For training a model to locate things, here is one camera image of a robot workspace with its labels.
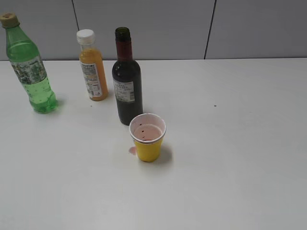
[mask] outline red wine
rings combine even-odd
[[[142,81],[139,64],[132,59],[130,31],[119,27],[115,31],[118,60],[112,68],[114,91],[121,123],[143,113]]]

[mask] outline pink stain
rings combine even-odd
[[[135,146],[133,146],[133,147],[131,147],[130,149],[129,149],[129,153],[131,153],[132,155],[136,155],[136,148],[135,148]]]

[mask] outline wine bottle label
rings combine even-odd
[[[121,102],[134,102],[133,82],[119,82],[114,80],[114,89],[116,99]]]
[[[90,98],[101,97],[102,89],[100,86],[100,81],[98,77],[97,66],[95,63],[85,64],[81,63],[81,68],[83,71],[86,88]]]
[[[22,84],[35,84],[47,77],[47,73],[40,56],[24,61],[11,62],[11,65]]]

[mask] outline bottle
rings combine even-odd
[[[139,64],[132,59],[130,31],[119,27],[115,31],[118,60],[112,68],[115,97],[120,121],[130,121],[143,113],[142,82]]]
[[[108,91],[102,55],[94,46],[93,30],[78,31],[77,41],[81,45],[79,60],[88,94],[91,100],[101,101],[107,97]]]
[[[19,27],[14,13],[0,16],[6,30],[6,54],[24,89],[31,106],[39,113],[48,113],[57,107],[48,76],[37,46]]]

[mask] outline orange juice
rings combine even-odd
[[[94,32],[80,30],[77,40],[81,45],[79,60],[89,97],[93,101],[101,101],[108,95],[105,70],[101,52],[94,46]]]

